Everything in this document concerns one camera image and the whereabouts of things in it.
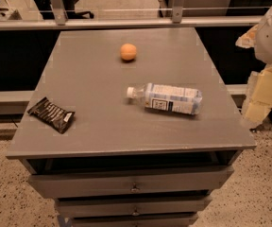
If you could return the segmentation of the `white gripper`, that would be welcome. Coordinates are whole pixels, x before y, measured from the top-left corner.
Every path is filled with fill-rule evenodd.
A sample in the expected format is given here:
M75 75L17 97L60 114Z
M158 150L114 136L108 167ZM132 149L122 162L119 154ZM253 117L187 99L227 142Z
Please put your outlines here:
M250 74L242 106L243 124L259 126L272 110L272 7L258 25L237 39L235 45L245 49L255 46L256 58L267 63L260 73Z

